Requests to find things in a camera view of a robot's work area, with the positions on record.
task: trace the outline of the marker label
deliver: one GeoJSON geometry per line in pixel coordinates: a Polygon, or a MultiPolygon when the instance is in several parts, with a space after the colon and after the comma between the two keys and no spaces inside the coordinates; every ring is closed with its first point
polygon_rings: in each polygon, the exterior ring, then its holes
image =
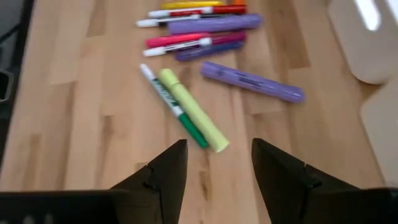
{"type": "MultiPolygon", "coordinates": [[[[217,68],[217,75],[219,77],[223,77],[224,75],[226,75],[225,72],[231,72],[231,71],[227,71],[223,68],[217,68]]],[[[242,74],[240,72],[232,72],[232,73],[237,75],[239,81],[247,83],[248,85],[251,85],[253,88],[261,89],[261,85],[265,84],[264,82],[259,82],[250,79],[246,74],[242,74]]]]}
{"type": "Polygon", "coordinates": [[[191,16],[180,16],[180,17],[171,17],[166,19],[158,19],[158,22],[172,22],[172,21],[181,21],[187,19],[200,19],[200,15],[191,15],[191,16]]]}
{"type": "Polygon", "coordinates": [[[164,50],[166,52],[170,52],[170,51],[173,51],[173,50],[181,50],[181,49],[185,49],[185,48],[188,48],[188,47],[194,47],[194,46],[197,46],[197,45],[200,45],[200,41],[199,40],[193,40],[193,41],[188,41],[188,42],[184,42],[184,43],[181,43],[181,44],[174,44],[174,45],[170,45],[170,46],[165,46],[164,50]]]}
{"type": "Polygon", "coordinates": [[[151,82],[154,84],[154,88],[156,91],[159,93],[159,95],[163,98],[164,101],[166,101],[167,105],[172,109],[173,114],[175,116],[180,116],[183,114],[183,111],[181,110],[180,103],[178,103],[177,100],[169,93],[168,90],[161,84],[159,79],[155,78],[151,80],[151,82]]]}

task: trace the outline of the magenta marker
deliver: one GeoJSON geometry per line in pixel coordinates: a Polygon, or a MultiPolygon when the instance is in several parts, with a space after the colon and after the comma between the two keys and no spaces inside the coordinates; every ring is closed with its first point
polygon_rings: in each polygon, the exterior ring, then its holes
{"type": "Polygon", "coordinates": [[[251,75],[215,63],[203,62],[201,74],[207,78],[237,85],[270,96],[276,96],[291,103],[300,103],[304,101],[304,92],[299,87],[284,85],[273,80],[251,75]]]}
{"type": "Polygon", "coordinates": [[[230,34],[223,34],[223,35],[214,35],[199,40],[193,40],[193,41],[148,49],[144,51],[144,56],[151,57],[156,55],[163,55],[166,54],[167,52],[173,52],[177,50],[188,50],[191,49],[192,47],[198,47],[198,46],[204,47],[209,45],[225,44],[234,41],[244,41],[245,38],[246,34],[243,31],[232,32],[230,34]]]}
{"type": "Polygon", "coordinates": [[[259,14],[243,16],[226,16],[209,19],[191,19],[169,22],[170,34],[187,34],[193,32],[219,32],[228,30],[253,29],[262,22],[259,14]]]}
{"type": "Polygon", "coordinates": [[[238,49],[243,46],[243,41],[234,41],[226,44],[218,44],[207,47],[199,47],[191,50],[184,50],[175,54],[175,59],[179,61],[189,61],[196,58],[212,55],[227,50],[238,49]]]}

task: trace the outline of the red marker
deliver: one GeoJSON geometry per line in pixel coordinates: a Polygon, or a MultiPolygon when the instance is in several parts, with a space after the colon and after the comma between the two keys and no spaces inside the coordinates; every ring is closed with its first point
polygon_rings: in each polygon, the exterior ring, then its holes
{"type": "Polygon", "coordinates": [[[188,9],[172,9],[159,10],[148,13],[150,18],[174,17],[174,16],[189,16],[193,14],[244,14],[246,13],[245,5],[236,6],[209,6],[197,7],[188,9]]]}

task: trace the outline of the yellow marker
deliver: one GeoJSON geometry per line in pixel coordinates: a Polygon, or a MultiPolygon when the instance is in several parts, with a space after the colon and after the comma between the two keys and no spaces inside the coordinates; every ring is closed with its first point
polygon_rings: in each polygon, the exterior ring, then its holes
{"type": "Polygon", "coordinates": [[[197,1],[197,2],[169,2],[163,3],[162,9],[183,9],[206,6],[222,6],[221,1],[197,1]]]}
{"type": "Polygon", "coordinates": [[[168,68],[161,70],[159,80],[181,104],[184,111],[201,131],[214,151],[221,152],[224,150],[229,145],[229,141],[200,108],[188,90],[180,83],[180,80],[174,75],[173,71],[168,68]]]}

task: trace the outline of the wood grain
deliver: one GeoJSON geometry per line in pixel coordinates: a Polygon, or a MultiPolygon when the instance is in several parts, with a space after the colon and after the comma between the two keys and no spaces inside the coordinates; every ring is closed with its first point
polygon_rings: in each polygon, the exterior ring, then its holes
{"type": "Polygon", "coordinates": [[[135,21],[160,2],[37,0],[1,190],[106,189],[187,138],[180,222],[270,223],[252,170],[254,137],[358,187],[384,185],[358,113],[373,88],[349,73],[326,1],[247,0],[265,23],[244,48],[186,63],[142,56],[145,39],[166,31],[135,21]],[[204,60],[297,85],[307,100],[204,79],[204,60]],[[230,147],[200,149],[140,74],[142,62],[173,69],[230,147]]]}

